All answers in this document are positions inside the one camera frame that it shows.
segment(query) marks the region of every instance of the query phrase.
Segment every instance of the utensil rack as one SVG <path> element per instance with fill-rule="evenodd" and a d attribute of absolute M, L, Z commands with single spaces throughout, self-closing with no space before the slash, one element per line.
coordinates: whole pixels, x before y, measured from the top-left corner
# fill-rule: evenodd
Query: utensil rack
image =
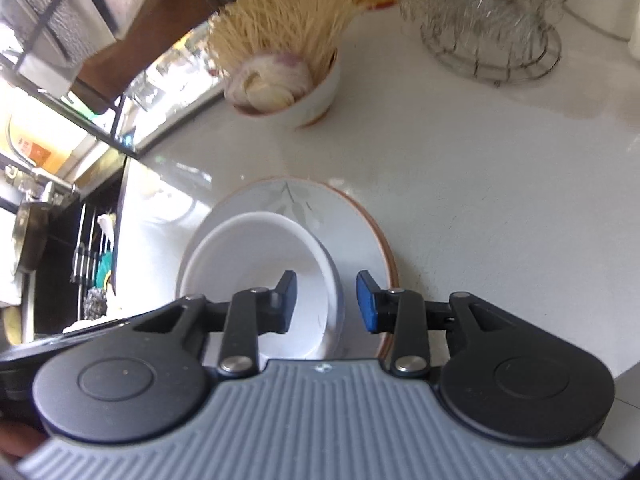
<path fill-rule="evenodd" d="M 78 285 L 78 321 L 84 319 L 84 298 L 87 291 L 95 286 L 95 273 L 100 264 L 100 258 L 104 253 L 113 250 L 111 241 L 106 237 L 96 219 L 101 214 L 110 211 L 99 211 L 97 206 L 85 202 L 80 213 L 80 225 L 78 226 L 78 241 L 74 250 L 72 273 L 70 281 Z M 100 236 L 95 236 L 95 230 L 100 231 Z"/>
<path fill-rule="evenodd" d="M 0 0 L 0 9 L 7 0 Z M 28 54 L 30 54 L 33 50 L 33 47 L 39 37 L 39 35 L 45 30 L 47 27 L 49 20 L 51 19 L 53 13 L 56 8 L 63 0 L 51 0 L 46 9 L 41 13 L 38 17 L 38 21 L 36 22 L 33 30 L 31 31 L 29 37 L 24 43 L 23 50 L 18 54 L 17 60 L 15 62 L 11 61 L 6 54 L 0 53 L 0 75 L 4 77 L 9 83 L 14 86 L 20 87 L 22 90 L 27 92 L 30 97 L 37 99 L 43 104 L 47 105 L 52 110 L 56 111 L 64 118 L 71 121 L 73 124 L 81 127 L 87 133 L 94 136 L 96 139 L 101 140 L 102 142 L 108 144 L 112 148 L 115 148 L 119 152 L 124 155 L 130 156 L 135 160 L 138 160 L 140 157 L 144 156 L 148 153 L 158 142 L 163 140 L 166 136 L 172 133 L 177 127 L 180 126 L 180 121 L 176 121 L 172 126 L 169 126 L 161 131 L 161 133 L 155 137 L 151 142 L 145 142 L 142 147 L 137 149 L 135 146 L 127 146 L 125 145 L 121 139 L 127 138 L 127 134 L 129 132 L 124 132 L 121 135 L 118 135 L 118 126 L 120 124 L 120 118 L 122 116 L 122 111 L 124 108 L 125 97 L 124 95 L 120 95 L 113 102 L 109 99 L 105 98 L 100 92 L 96 91 L 91 86 L 87 85 L 83 81 L 76 79 L 75 83 L 78 84 L 85 90 L 86 92 L 94 95 L 101 101 L 107 103 L 109 108 L 114 111 L 115 116 L 111 123 L 111 127 L 109 131 L 103 130 L 100 126 L 93 124 L 87 118 L 79 114 L 72 107 L 62 102 L 59 99 L 49 95 L 47 92 L 43 91 L 36 84 L 31 82 L 26 77 L 22 76 L 18 73 L 20 67 L 24 63 L 24 60 Z M 219 2 L 231 2 L 233 0 L 206 0 L 213 6 L 217 7 Z"/>

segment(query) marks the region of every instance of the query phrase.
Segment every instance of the blue gripper pad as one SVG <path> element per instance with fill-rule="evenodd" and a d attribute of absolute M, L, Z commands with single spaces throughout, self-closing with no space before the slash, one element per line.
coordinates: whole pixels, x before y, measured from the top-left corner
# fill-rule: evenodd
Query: blue gripper pad
<path fill-rule="evenodd" d="M 378 331 L 378 313 L 376 312 L 376 303 L 373 294 L 367 288 L 364 279 L 358 275 L 356 279 L 356 297 L 360 314 L 364 321 L 367 332 L 376 333 Z"/>
<path fill-rule="evenodd" d="M 593 438 L 494 442 L 457 423 L 426 382 L 360 360 L 270 361 L 220 384 L 171 433 L 113 447 L 53 437 L 18 470 L 30 480 L 609 480 L 629 467 Z"/>

